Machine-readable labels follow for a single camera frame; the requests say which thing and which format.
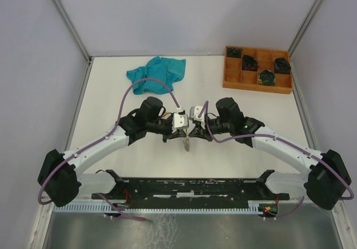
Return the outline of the metal keyring holder yellow tip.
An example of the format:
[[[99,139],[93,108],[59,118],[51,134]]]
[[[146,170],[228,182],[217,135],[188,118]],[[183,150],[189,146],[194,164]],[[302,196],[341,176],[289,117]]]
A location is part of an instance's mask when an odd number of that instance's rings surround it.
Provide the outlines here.
[[[186,152],[189,152],[190,151],[190,137],[189,136],[186,136],[184,139],[183,139],[183,145],[184,145],[184,149]]]

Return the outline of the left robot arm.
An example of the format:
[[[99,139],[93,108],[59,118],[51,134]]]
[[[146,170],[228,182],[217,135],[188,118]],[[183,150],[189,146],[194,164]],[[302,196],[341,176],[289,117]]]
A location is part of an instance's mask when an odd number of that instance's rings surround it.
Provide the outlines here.
[[[88,174],[86,170],[111,153],[144,138],[147,133],[162,135],[163,142],[185,137],[188,115],[180,109],[165,118],[165,110],[161,100],[148,97],[139,108],[120,118],[96,140],[62,153],[56,149],[48,152],[37,178],[40,192],[46,193],[49,202],[57,207],[81,195],[102,193],[112,199],[119,198],[123,194],[123,184],[115,172]]]

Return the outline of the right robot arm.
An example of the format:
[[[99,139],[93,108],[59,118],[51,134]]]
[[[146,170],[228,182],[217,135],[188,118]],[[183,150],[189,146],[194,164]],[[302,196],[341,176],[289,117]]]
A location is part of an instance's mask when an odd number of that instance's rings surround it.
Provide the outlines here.
[[[190,109],[190,120],[195,127],[190,137],[209,142],[224,143],[234,140],[251,148],[266,152],[293,167],[295,174],[268,171],[256,185],[262,199],[275,194],[309,198],[325,210],[331,210],[340,200],[355,197],[351,177],[341,155],[328,150],[321,152],[299,145],[279,135],[263,122],[247,117],[233,98],[222,98],[216,103],[218,116],[210,118],[208,102]]]

